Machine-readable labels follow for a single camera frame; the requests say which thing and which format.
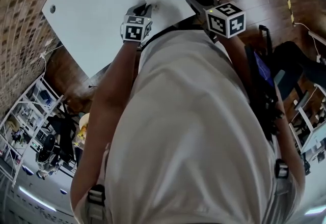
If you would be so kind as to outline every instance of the brick wall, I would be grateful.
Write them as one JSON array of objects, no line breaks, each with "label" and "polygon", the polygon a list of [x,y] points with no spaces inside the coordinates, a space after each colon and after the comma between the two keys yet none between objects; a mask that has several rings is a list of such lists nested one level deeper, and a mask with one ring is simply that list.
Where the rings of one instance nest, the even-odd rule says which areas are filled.
[{"label": "brick wall", "polygon": [[40,53],[59,42],[42,14],[45,1],[0,0],[0,120],[44,70]]}]

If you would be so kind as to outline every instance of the white t-shirt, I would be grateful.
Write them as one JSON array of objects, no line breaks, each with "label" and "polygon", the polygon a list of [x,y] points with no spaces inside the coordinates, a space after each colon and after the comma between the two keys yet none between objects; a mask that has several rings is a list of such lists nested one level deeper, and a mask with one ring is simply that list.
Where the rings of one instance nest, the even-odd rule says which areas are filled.
[{"label": "white t-shirt", "polygon": [[297,184],[290,174],[274,196],[277,141],[221,48],[174,31],[143,51],[106,165],[109,223],[283,223],[293,212]]}]

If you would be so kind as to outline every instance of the wooden floor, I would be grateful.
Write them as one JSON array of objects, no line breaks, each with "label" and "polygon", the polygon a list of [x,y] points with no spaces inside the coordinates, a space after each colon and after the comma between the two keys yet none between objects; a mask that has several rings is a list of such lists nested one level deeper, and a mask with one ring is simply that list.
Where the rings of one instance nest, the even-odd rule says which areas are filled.
[{"label": "wooden floor", "polygon": [[[270,29],[273,46],[285,41],[294,41],[304,53],[311,59],[316,60],[316,50],[313,41],[308,36],[308,31],[302,25],[295,27],[291,23],[290,12],[287,0],[227,0],[234,1],[247,12],[247,30],[240,35],[244,43],[251,43],[254,46],[264,45],[259,35],[260,24]],[[295,22],[302,22],[312,31],[326,37],[323,29],[326,23],[326,0],[291,0]],[[317,43],[319,52],[326,57],[325,46]],[[58,92],[64,94],[74,112],[88,112],[94,89],[89,86],[96,86],[103,75],[103,69],[93,78],[83,73],[67,50],[62,47],[58,49],[47,67],[46,80]],[[303,91],[313,92],[314,86],[311,82],[302,78],[300,86]],[[293,91],[285,101],[288,120],[292,120],[296,112],[293,107],[293,100],[297,98]],[[305,109],[312,113],[319,110],[322,94],[319,90],[315,92]]]}]

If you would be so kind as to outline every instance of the black buckle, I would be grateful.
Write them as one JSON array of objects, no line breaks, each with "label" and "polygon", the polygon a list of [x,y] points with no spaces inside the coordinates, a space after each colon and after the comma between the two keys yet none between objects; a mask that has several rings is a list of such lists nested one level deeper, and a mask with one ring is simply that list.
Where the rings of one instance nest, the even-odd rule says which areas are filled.
[{"label": "black buckle", "polygon": [[104,186],[101,184],[97,184],[97,185],[93,186],[87,194],[87,200],[90,203],[104,206],[104,201],[105,201]]},{"label": "black buckle", "polygon": [[277,179],[287,179],[289,177],[289,167],[282,159],[276,160],[275,176]]}]

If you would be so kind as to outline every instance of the white cube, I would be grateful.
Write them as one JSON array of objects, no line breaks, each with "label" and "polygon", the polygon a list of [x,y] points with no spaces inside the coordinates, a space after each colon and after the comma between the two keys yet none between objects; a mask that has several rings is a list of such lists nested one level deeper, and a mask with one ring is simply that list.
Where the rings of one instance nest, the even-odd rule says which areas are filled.
[{"label": "white cube", "polygon": [[210,31],[226,38],[246,30],[246,13],[233,2],[207,10],[206,20]]},{"label": "white cube", "polygon": [[123,20],[123,41],[142,42],[152,29],[152,19],[125,15]]}]

